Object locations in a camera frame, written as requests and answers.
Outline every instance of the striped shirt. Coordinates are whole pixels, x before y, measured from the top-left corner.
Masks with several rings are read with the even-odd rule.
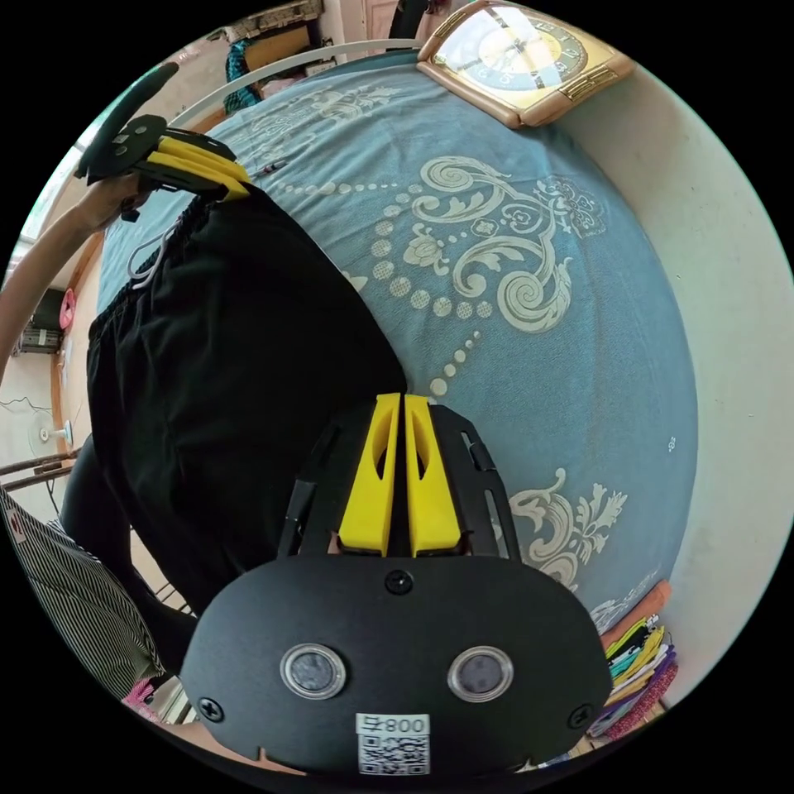
[[[1,486],[0,507],[42,609],[88,672],[118,700],[139,681],[165,672],[149,629],[116,577],[59,522],[43,524]]]

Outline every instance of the electric fan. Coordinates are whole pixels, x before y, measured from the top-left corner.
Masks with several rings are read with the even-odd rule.
[[[27,431],[27,438],[35,455],[54,455],[58,452],[59,438],[66,441],[69,449],[72,448],[72,423],[67,420],[63,428],[57,429],[46,411],[36,411]]]

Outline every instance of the blue bedspread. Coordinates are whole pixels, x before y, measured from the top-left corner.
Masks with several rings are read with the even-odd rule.
[[[696,392],[676,301],[572,141],[503,127],[412,58],[329,70],[212,134],[250,173],[287,160],[257,183],[354,284],[411,389],[474,422],[524,560],[605,629],[669,576],[686,527]],[[157,194],[109,230],[100,309],[189,200]]]

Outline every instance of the qr code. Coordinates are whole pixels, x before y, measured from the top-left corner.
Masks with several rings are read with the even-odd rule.
[[[359,736],[362,775],[428,775],[429,736]]]

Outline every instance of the hand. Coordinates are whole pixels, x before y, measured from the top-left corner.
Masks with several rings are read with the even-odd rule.
[[[122,213],[146,202],[149,193],[138,191],[138,174],[110,177],[95,182],[74,206],[74,220],[81,231],[94,234],[108,228]]]

